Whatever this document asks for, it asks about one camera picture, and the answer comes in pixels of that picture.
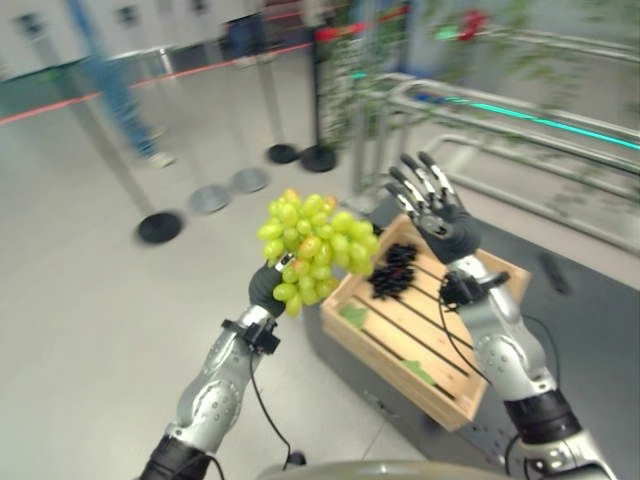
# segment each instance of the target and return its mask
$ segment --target black cable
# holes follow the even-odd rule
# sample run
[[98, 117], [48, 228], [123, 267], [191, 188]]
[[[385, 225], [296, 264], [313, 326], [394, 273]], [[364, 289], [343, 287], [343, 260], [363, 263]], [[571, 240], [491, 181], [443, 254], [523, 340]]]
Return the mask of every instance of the black cable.
[[531, 477], [529, 476], [529, 463], [526, 458], [524, 459], [524, 462], [522, 462], [522, 471], [524, 472], [524, 478], [526, 480], [531, 480]]
[[442, 322], [442, 327], [444, 328], [444, 332], [447, 334], [447, 338], [449, 339], [449, 343], [451, 344], [453, 349], [458, 353], [458, 355], [460, 355], [460, 358], [462, 360], [464, 360], [464, 363], [466, 363], [471, 370], [473, 370], [478, 375], [480, 375], [482, 378], [484, 378], [485, 382], [487, 382], [488, 384], [491, 384], [489, 379], [487, 377], [485, 377], [484, 374], [477, 367], [475, 367], [469, 360], [467, 360], [467, 357], [462, 355], [462, 352], [460, 351], [460, 349], [458, 348], [456, 343], [453, 341], [453, 336], [451, 335], [451, 332], [449, 331], [449, 328], [447, 327], [447, 321], [444, 319], [444, 312], [442, 311], [442, 305], [443, 305], [442, 297], [438, 296], [438, 310], [440, 312], [440, 321]]
[[280, 430], [278, 430], [278, 427], [276, 427], [276, 424], [273, 423], [273, 420], [271, 419], [271, 415], [269, 415], [269, 412], [267, 411], [267, 407], [265, 407], [264, 402], [262, 401], [262, 396], [260, 395], [260, 392], [258, 391], [258, 385], [256, 384], [256, 377], [255, 377], [254, 370], [253, 370], [253, 357], [254, 356], [255, 356], [255, 351], [252, 350], [251, 351], [251, 355], [249, 356], [249, 373], [251, 374], [251, 385], [253, 385], [253, 390], [254, 390], [254, 392], [256, 392], [256, 397], [258, 398], [258, 403], [260, 404], [260, 408], [262, 409], [262, 413], [264, 413], [264, 416], [267, 418], [267, 421], [269, 422], [269, 425], [271, 425], [271, 428], [276, 433], [278, 438], [280, 438], [280, 440], [282, 440], [282, 443], [284, 443], [287, 446], [287, 456], [285, 457], [284, 464], [282, 465], [282, 470], [284, 471], [284, 470], [287, 469], [287, 464], [289, 463], [289, 457], [291, 456], [291, 444], [285, 438], [285, 436], [282, 435], [282, 433], [280, 433]]
[[182, 465], [178, 470], [173, 472], [173, 474], [168, 478], [168, 480], [176, 480], [180, 476], [180, 474], [182, 472], [184, 472], [187, 468], [191, 467], [192, 465], [194, 465], [195, 463], [199, 462], [203, 458], [206, 458], [210, 462], [213, 462], [213, 464], [218, 469], [218, 474], [220, 475], [220, 480], [225, 480], [224, 472], [222, 471], [222, 466], [220, 465], [220, 462], [218, 462], [218, 459], [216, 457], [211, 456], [211, 455], [207, 455], [206, 453], [203, 453], [202, 455], [196, 455], [195, 457], [193, 457], [187, 463]]
[[553, 350], [553, 355], [555, 358], [555, 373], [556, 373], [556, 383], [558, 384], [558, 387], [560, 386], [560, 374], [561, 374], [561, 366], [560, 366], [560, 350], [558, 350], [558, 344], [556, 343], [555, 339], [553, 338], [553, 335], [551, 334], [551, 330], [549, 330], [549, 327], [547, 327], [544, 322], [542, 320], [540, 320], [539, 318], [536, 317], [532, 317], [531, 315], [526, 315], [526, 314], [522, 314], [522, 316], [524, 318], [526, 318], [527, 320], [531, 320], [532, 322], [537, 323], [540, 328], [542, 328], [544, 330], [545, 335], [547, 336], [547, 338], [549, 339], [549, 344], [551, 345], [551, 349]]
[[520, 438], [520, 434], [516, 433], [511, 440], [509, 440], [509, 443], [507, 444], [507, 448], [504, 451], [504, 473], [510, 477], [511, 476], [511, 466], [509, 465], [509, 457], [511, 455], [511, 450], [513, 450], [513, 447], [515, 446], [516, 442], [518, 441], [518, 439]]

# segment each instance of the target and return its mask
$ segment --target black robotic glove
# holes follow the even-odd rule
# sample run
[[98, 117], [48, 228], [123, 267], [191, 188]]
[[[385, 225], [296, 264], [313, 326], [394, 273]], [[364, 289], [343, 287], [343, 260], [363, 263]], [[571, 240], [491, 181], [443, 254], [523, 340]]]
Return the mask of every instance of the black robotic glove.
[[292, 260], [293, 255], [286, 254], [273, 267], [263, 265], [249, 282], [249, 301], [267, 310], [273, 318], [278, 318], [285, 309], [283, 302], [273, 298], [273, 289], [282, 282], [282, 270]]
[[476, 220], [465, 210], [433, 159], [424, 152], [419, 152], [418, 158], [426, 168], [407, 154], [401, 160], [418, 178], [426, 194], [395, 167], [389, 173], [397, 183], [388, 183], [385, 188], [411, 218], [438, 260], [449, 264], [473, 254], [480, 246]]

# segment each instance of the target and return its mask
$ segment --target sneaker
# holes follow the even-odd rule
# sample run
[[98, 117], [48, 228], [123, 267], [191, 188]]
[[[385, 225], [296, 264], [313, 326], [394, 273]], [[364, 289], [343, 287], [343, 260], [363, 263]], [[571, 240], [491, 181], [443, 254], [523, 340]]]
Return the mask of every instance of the sneaker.
[[255, 57], [239, 57], [231, 60], [231, 63], [238, 68], [247, 68], [256, 64]]
[[176, 161], [176, 157], [167, 152], [158, 152], [153, 154], [147, 160], [153, 168], [164, 168]]
[[261, 53], [260, 55], [258, 55], [258, 61], [260, 63], [273, 62], [273, 59], [276, 58], [276, 55], [277, 54], [275, 52]]

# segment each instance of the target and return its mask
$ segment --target robot finger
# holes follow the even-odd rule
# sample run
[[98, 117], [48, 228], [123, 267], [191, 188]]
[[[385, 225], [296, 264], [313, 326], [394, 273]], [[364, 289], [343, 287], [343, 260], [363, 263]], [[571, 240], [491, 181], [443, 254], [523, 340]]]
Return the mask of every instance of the robot finger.
[[418, 165], [418, 163], [413, 158], [411, 158], [411, 156], [407, 155], [406, 153], [403, 153], [400, 156], [400, 161], [407, 167], [409, 167], [413, 174], [420, 180], [420, 183], [422, 183], [427, 191], [429, 207], [433, 206], [434, 202], [438, 198], [438, 192], [433, 186], [433, 183], [429, 178], [429, 174], [420, 165]]
[[395, 183], [387, 183], [384, 188], [386, 188], [391, 196], [396, 199], [400, 208], [409, 215], [411, 220], [415, 220], [420, 217], [419, 207], [410, 199], [410, 193], [404, 186], [400, 186]]
[[451, 183], [449, 183], [449, 179], [444, 174], [438, 164], [425, 152], [418, 152], [418, 158], [420, 161], [429, 169], [431, 174], [435, 177], [435, 179], [440, 184], [440, 191], [442, 193], [442, 203], [450, 204], [457, 202], [461, 205], [460, 199], [456, 194], [456, 191], [453, 189]]
[[413, 198], [413, 201], [416, 203], [417, 207], [420, 210], [431, 208], [431, 202], [427, 200], [424, 195], [422, 195], [420, 190], [418, 190], [418, 187], [416, 187], [409, 181], [407, 177], [405, 177], [404, 173], [402, 173], [396, 167], [391, 167], [389, 169], [389, 175], [395, 178], [401, 185], [403, 185], [407, 189], [407, 191]]

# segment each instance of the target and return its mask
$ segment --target black table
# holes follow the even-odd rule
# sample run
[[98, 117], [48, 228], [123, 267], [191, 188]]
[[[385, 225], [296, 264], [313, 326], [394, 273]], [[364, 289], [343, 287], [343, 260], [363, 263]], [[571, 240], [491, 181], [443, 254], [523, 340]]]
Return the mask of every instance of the black table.
[[[386, 226], [397, 213], [388, 200], [371, 219]], [[619, 478], [640, 478], [640, 294], [553, 254], [571, 288], [569, 294], [558, 293], [539, 259], [541, 253], [551, 252], [486, 223], [480, 228], [483, 249], [531, 272], [522, 312], [542, 320], [550, 330], [560, 352], [561, 388], [578, 419], [591, 430]], [[536, 323], [526, 323], [545, 347], [553, 371], [548, 336]], [[491, 388], [475, 421], [448, 433], [328, 337], [318, 306], [305, 309], [304, 324], [316, 353], [427, 458], [503, 470], [504, 451], [515, 430]], [[521, 458], [517, 449], [512, 452], [515, 475], [522, 471]]]

